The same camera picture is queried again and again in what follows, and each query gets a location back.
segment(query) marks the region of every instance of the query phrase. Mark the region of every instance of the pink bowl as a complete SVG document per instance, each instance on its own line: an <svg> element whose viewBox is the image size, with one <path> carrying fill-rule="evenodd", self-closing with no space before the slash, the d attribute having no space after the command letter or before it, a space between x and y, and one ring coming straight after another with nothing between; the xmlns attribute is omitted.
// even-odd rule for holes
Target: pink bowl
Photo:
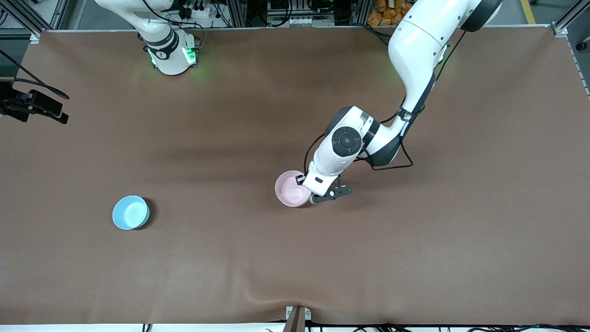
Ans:
<svg viewBox="0 0 590 332"><path fill-rule="evenodd" d="M277 194L278 200L289 207L298 207L309 201L312 192L303 187L297 185L295 177L303 175L300 171L286 171L278 177L277 182L274 184L274 193Z"/></svg>

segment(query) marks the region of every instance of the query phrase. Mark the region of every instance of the white robotic arm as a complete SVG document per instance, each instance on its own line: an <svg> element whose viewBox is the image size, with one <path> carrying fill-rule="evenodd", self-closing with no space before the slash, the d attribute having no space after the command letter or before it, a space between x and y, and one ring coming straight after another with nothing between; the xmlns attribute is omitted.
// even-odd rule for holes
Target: white robotic arm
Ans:
<svg viewBox="0 0 590 332"><path fill-rule="evenodd" d="M371 167L393 161L414 119L434 87L434 68L445 45L459 26L477 31L500 9L502 0L419 0L393 33L389 59L406 89L393 124L384 126L352 106L338 111L326 128L325 138L315 151L307 173L297 183L309 189L312 203L334 200L351 193L338 190L339 176L357 156Z"/></svg>
<svg viewBox="0 0 590 332"><path fill-rule="evenodd" d="M152 10L158 12L170 8L174 0L95 1L137 29L147 44L154 66L162 73L178 75L196 65L198 50L195 47L195 37L182 29L173 29L169 22L151 13Z"/></svg>

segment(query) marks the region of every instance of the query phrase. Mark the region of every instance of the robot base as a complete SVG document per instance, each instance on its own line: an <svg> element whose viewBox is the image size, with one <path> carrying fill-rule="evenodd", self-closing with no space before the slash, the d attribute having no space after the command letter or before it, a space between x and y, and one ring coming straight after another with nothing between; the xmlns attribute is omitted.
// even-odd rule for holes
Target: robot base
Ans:
<svg viewBox="0 0 590 332"><path fill-rule="evenodd" d="M152 56L154 68L166 75L179 75L191 67L196 67L199 59L200 39L184 30L174 29L178 34L178 46L167 60Z"/></svg>

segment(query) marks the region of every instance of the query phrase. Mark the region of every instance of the caster wheel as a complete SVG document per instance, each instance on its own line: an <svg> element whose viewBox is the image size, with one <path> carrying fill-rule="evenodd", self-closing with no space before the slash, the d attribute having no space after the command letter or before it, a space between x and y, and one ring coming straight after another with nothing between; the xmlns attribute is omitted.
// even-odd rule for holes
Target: caster wheel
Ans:
<svg viewBox="0 0 590 332"><path fill-rule="evenodd" d="M578 45L576 45L576 50L578 51L583 51L586 48L588 48L588 43L579 43Z"/></svg>

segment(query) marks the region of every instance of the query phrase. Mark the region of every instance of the table surface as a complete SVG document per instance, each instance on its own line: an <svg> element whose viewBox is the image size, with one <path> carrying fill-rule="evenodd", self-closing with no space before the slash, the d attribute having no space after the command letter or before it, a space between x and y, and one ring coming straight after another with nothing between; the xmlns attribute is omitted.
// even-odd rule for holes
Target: table surface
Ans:
<svg viewBox="0 0 590 332"><path fill-rule="evenodd" d="M141 48L66 32L29 47L70 121L0 121L0 323L274 321L302 304L332 324L590 325L590 101L550 29L468 34L407 137L416 165L356 163L352 196L299 209L274 181L336 111L397 110L386 47L360 29L212 31L177 77ZM112 223L129 194L152 205L142 230Z"/></svg>

